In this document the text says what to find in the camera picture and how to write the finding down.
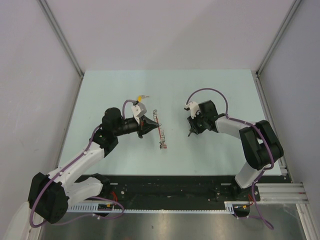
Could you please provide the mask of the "red handled metal key holder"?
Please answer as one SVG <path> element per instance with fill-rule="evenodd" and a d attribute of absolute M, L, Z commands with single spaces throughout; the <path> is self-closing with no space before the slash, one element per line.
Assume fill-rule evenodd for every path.
<path fill-rule="evenodd" d="M 159 134 L 159 148 L 161 150 L 167 149 L 168 146 L 166 144 L 166 137 L 165 133 L 161 127 L 161 123 L 159 122 L 159 117 L 158 117 L 158 110 L 154 109 L 152 112 L 153 115 L 153 120 L 158 124 L 158 134 Z"/>

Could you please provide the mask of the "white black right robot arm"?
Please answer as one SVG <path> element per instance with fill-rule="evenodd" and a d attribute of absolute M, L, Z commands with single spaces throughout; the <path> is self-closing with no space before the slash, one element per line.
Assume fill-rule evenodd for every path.
<path fill-rule="evenodd" d="M 266 170 L 272 169 L 284 155 L 278 137 L 266 120 L 251 123 L 225 113 L 219 114 L 211 100 L 199 104 L 191 101 L 184 109 L 190 112 L 187 118 L 190 134 L 199 135 L 207 130 L 227 134 L 241 141 L 246 162 L 234 178 L 235 185 L 230 188 L 231 196 L 237 201 L 247 197 L 248 187 L 256 183 Z"/>

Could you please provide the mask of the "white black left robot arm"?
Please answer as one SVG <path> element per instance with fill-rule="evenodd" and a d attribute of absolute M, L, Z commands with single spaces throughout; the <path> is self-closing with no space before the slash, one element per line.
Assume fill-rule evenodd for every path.
<path fill-rule="evenodd" d="M 45 223 L 56 224 L 69 207 L 88 198 L 105 200 L 110 196 L 109 181 L 101 175 L 94 174 L 82 182 L 77 179 L 114 150 L 119 136 L 136 133 L 141 139 L 159 127 L 146 116 L 147 110 L 141 102 L 133 105 L 131 110 L 132 117 L 125 118 L 120 109 L 108 108 L 78 156 L 47 174 L 39 172 L 32 178 L 27 199 L 32 228 Z"/>

